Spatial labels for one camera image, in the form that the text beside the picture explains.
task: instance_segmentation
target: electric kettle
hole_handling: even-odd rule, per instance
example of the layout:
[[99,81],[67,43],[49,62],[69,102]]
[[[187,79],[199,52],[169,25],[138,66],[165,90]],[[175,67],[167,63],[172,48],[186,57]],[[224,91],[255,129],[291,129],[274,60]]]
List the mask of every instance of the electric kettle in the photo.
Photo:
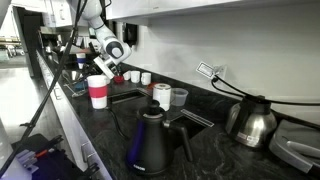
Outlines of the electric kettle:
[[174,158],[169,130],[181,135],[188,161],[193,161],[187,129],[183,124],[166,119],[160,103],[152,100],[137,112],[137,129],[127,151],[126,164],[138,175],[155,176],[164,172]]
[[229,111],[226,131],[236,141],[253,148],[266,144],[277,127],[271,103],[262,96],[245,96]]

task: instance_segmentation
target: wall outlet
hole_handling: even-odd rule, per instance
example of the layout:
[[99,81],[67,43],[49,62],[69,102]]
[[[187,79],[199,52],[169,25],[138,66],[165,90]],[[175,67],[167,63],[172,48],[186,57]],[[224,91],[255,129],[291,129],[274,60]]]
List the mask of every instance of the wall outlet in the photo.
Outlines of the wall outlet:
[[[196,71],[209,79],[213,79],[214,76],[217,75],[224,80],[227,72],[227,65],[210,66],[205,62],[200,62]],[[222,88],[224,84],[221,81],[218,81],[215,85],[218,88]]]

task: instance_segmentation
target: marble countertop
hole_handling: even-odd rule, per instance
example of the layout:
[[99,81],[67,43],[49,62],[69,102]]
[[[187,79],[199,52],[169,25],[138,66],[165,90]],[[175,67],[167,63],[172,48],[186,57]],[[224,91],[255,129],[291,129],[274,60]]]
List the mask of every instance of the marble countertop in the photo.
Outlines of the marble countertop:
[[[54,71],[50,60],[45,56],[44,59]],[[127,169],[125,154],[129,142],[117,133],[110,112],[107,109],[93,109],[88,94],[72,98],[71,91],[63,86],[61,80],[59,83],[110,175],[114,179],[145,179]],[[146,87],[141,83],[134,84],[128,81],[123,84],[111,83],[108,85],[108,95],[136,88]],[[136,127],[136,111],[146,106],[149,100],[151,97],[145,96],[112,105],[124,134],[132,137]],[[268,149],[251,149],[231,139],[224,130],[226,119],[219,113],[224,101],[220,100],[219,104],[220,106],[211,108],[211,113],[206,116],[215,125],[205,128],[190,139],[194,162],[188,162],[183,148],[179,147],[175,150],[171,167],[161,176],[149,179],[310,179],[281,161]],[[168,119],[180,116],[182,108],[197,111],[193,104],[187,104],[185,107],[172,106],[167,112]]]

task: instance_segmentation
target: robotic arm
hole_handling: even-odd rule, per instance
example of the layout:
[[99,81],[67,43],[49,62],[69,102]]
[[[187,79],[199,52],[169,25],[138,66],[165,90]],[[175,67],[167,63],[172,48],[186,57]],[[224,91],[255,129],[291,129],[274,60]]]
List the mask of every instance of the robotic arm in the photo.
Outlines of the robotic arm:
[[[68,1],[73,10],[77,9],[78,1],[79,0]],[[110,69],[127,59],[131,54],[131,49],[128,44],[119,41],[113,32],[105,26],[100,17],[101,12],[102,7],[99,0],[88,0],[82,13],[82,18],[87,20],[95,30],[97,40],[101,44],[103,51],[109,55],[109,58],[106,60],[97,57],[94,59],[94,62],[112,79],[114,74]]]

